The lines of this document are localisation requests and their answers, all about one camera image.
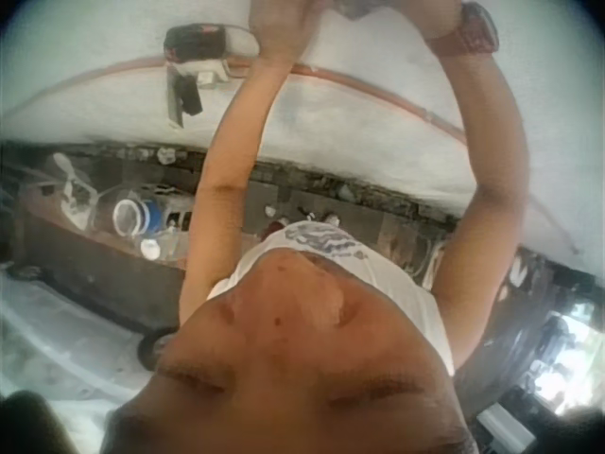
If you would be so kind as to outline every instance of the wristwatch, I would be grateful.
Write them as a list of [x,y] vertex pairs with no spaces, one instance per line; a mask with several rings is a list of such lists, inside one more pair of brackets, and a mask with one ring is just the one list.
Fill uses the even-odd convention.
[[426,43],[438,57],[492,54],[500,48],[492,16],[477,2],[462,6],[462,22],[456,30]]

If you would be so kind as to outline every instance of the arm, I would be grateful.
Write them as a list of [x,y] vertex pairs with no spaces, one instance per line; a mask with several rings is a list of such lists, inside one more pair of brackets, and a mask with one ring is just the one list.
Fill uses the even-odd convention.
[[[457,26],[459,0],[412,2],[425,38]],[[427,17],[436,20],[431,23]],[[441,59],[468,139],[477,190],[433,285],[456,367],[473,353],[517,250],[528,191],[527,141],[514,96],[492,56]]]
[[241,254],[248,180],[268,113],[315,29],[313,0],[253,0],[251,29],[261,47],[208,150],[189,230],[189,253],[179,311],[185,323]]

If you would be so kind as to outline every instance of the person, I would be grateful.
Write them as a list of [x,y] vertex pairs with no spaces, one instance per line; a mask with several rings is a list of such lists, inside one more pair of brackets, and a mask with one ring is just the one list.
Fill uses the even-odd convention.
[[[202,170],[181,328],[147,386],[116,411],[103,452],[475,451],[452,375],[480,341],[520,240],[526,137],[486,11],[460,0],[396,1],[451,82],[477,182],[432,292],[318,222],[288,225],[240,260],[269,111],[326,8],[252,0],[260,54]],[[481,35],[464,41],[477,25]],[[455,39],[467,47],[447,42]]]

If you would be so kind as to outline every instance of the printed graphic on shirt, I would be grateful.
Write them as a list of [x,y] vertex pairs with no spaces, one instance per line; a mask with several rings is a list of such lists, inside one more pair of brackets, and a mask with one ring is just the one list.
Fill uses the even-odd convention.
[[290,241],[329,257],[367,258],[359,241],[328,224],[295,224],[286,228],[284,235]]

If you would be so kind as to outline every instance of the white t-shirt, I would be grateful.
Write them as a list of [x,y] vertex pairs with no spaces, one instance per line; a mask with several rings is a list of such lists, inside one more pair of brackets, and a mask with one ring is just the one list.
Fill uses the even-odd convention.
[[454,375],[452,351],[433,295],[418,287],[394,263],[330,224],[298,222],[272,234],[242,257],[233,275],[219,282],[208,299],[235,287],[261,255],[277,248],[322,255],[382,291],[424,334],[439,353],[449,374]]

